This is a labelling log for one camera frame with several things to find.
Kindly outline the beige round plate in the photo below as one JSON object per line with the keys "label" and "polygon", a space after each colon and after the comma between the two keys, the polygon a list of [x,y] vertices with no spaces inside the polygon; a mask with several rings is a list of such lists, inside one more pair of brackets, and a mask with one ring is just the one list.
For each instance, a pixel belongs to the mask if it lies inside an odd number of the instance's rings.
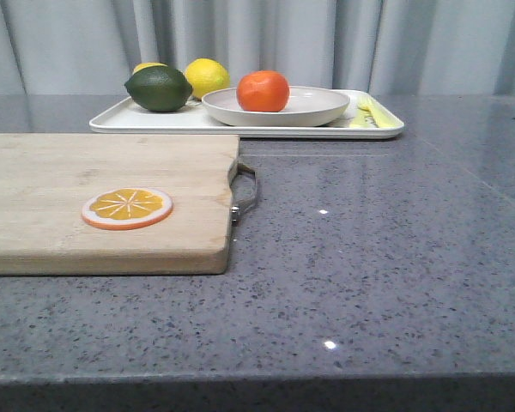
{"label": "beige round plate", "polygon": [[350,98],[340,92],[291,86],[288,103],[279,112],[251,112],[238,102],[236,88],[206,94],[203,106],[213,119],[237,127],[317,127],[339,118]]}

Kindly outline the orange fruit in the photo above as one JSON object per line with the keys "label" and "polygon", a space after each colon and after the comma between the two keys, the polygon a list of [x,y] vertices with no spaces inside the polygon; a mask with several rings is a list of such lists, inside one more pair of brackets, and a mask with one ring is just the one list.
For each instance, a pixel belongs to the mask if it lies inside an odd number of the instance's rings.
{"label": "orange fruit", "polygon": [[244,76],[236,89],[239,106],[248,112],[279,112],[287,105],[289,95],[288,80],[273,70]]}

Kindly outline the white rectangular tray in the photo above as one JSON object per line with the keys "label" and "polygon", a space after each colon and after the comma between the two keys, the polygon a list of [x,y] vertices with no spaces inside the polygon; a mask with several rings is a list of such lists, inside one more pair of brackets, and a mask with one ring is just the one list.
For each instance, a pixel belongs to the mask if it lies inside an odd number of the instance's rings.
{"label": "white rectangular tray", "polygon": [[[90,129],[100,133],[163,133],[234,135],[244,138],[286,139],[349,139],[385,140],[401,134],[404,122],[375,100],[370,94],[358,90],[334,89],[350,98],[348,108],[335,120],[317,127],[237,127],[223,124],[206,112],[203,103],[188,101],[172,113],[150,112],[128,97],[106,109],[89,121]],[[379,110],[397,122],[393,128],[350,128],[359,100],[370,98]]]}

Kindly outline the orange slice toy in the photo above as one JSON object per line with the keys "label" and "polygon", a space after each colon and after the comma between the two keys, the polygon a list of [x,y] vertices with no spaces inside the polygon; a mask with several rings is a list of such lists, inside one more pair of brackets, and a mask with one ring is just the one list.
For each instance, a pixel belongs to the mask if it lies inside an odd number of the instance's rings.
{"label": "orange slice toy", "polygon": [[104,230],[133,230],[165,220],[173,212],[173,200],[157,189],[131,187],[106,191],[82,207],[81,218]]}

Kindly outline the right yellow lemon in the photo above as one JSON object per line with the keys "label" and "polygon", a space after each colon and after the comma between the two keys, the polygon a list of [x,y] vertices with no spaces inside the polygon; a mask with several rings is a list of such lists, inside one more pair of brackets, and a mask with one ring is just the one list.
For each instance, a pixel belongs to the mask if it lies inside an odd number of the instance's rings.
{"label": "right yellow lemon", "polygon": [[200,100],[205,94],[229,88],[228,71],[217,61],[198,58],[185,68],[185,77],[192,85],[192,96]]}

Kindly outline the yellow lemon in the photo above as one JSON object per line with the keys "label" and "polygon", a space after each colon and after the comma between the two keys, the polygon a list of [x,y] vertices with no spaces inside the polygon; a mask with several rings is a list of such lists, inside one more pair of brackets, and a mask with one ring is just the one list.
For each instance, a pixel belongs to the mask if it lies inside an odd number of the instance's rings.
{"label": "yellow lemon", "polygon": [[167,65],[164,63],[160,63],[160,62],[140,63],[132,70],[132,73],[136,74],[138,71],[141,71],[141,70],[147,69],[147,68],[151,68],[151,67],[156,67],[156,66],[166,67]]}
{"label": "yellow lemon", "polygon": [[228,71],[217,61],[198,58],[185,68],[185,77],[192,85],[192,96],[200,100],[205,94],[229,88]]}

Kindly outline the yellow plastic fork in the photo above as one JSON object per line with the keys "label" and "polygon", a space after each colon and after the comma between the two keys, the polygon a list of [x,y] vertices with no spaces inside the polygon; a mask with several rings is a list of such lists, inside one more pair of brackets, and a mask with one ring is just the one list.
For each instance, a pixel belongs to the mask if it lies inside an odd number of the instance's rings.
{"label": "yellow plastic fork", "polygon": [[352,124],[357,127],[368,128],[372,126],[370,121],[373,121],[378,128],[390,125],[389,119],[378,109],[377,105],[370,98],[363,98],[359,100],[357,113]]}

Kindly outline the yellow plastic knife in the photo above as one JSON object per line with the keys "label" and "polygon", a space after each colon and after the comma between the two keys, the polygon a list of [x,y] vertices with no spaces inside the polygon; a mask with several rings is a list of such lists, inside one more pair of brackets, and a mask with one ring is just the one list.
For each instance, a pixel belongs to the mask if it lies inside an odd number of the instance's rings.
{"label": "yellow plastic knife", "polygon": [[393,128],[397,122],[379,109],[371,107],[358,108],[349,121],[350,128]]}

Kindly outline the green lime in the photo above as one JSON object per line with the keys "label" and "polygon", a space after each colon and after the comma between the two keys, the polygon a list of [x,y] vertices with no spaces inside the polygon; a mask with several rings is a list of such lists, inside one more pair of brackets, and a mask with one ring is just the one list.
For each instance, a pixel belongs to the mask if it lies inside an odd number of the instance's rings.
{"label": "green lime", "polygon": [[135,103],[151,112],[176,112],[185,105],[193,91],[181,71],[162,65],[137,71],[124,87]]}

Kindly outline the left yellow lemon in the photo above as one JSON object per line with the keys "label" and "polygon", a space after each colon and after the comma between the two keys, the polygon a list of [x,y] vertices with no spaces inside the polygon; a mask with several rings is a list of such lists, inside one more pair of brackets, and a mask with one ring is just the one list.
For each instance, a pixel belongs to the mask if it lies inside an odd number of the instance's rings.
{"label": "left yellow lemon", "polygon": [[151,67],[156,67],[156,66],[166,67],[167,65],[164,63],[160,63],[160,62],[140,63],[132,70],[132,73],[136,74],[138,71],[141,71],[141,70],[147,69],[147,68],[151,68]]}

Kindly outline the wooden cutting board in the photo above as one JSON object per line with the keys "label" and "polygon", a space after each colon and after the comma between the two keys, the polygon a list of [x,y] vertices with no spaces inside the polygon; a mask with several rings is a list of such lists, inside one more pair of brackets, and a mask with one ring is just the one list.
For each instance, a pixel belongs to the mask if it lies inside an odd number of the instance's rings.
{"label": "wooden cutting board", "polygon": [[219,274],[239,138],[0,134],[0,275]]}

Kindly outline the grey curtain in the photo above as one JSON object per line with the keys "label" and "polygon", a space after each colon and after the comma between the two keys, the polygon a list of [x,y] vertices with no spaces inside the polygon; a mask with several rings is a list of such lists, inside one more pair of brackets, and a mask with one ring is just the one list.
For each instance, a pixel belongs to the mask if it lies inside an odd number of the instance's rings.
{"label": "grey curtain", "polygon": [[238,81],[515,96],[515,1],[0,1],[0,94],[121,94],[140,63]]}

